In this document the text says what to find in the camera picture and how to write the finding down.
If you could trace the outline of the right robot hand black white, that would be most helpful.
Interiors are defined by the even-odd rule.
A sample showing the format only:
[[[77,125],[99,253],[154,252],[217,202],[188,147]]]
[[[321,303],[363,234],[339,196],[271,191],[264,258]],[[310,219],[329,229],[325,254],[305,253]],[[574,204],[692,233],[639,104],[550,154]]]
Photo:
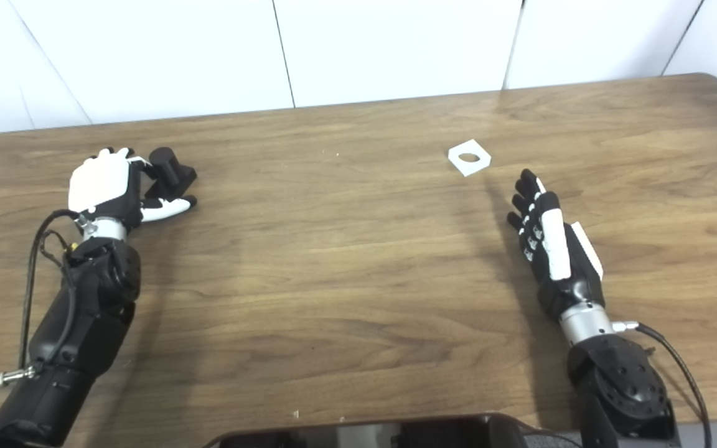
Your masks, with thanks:
[[[507,221],[538,286],[547,317],[558,320],[578,304],[605,305],[604,270],[579,222],[565,221],[560,199],[529,169],[521,172]]]

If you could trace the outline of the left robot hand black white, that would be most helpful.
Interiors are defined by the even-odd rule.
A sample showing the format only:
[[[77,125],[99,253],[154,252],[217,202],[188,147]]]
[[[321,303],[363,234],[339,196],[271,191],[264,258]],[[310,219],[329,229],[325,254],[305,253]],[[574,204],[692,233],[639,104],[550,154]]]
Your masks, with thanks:
[[[197,198],[187,190],[196,179],[169,147],[149,157],[106,147],[72,171],[67,207],[89,222],[111,220],[131,231],[193,210]]]

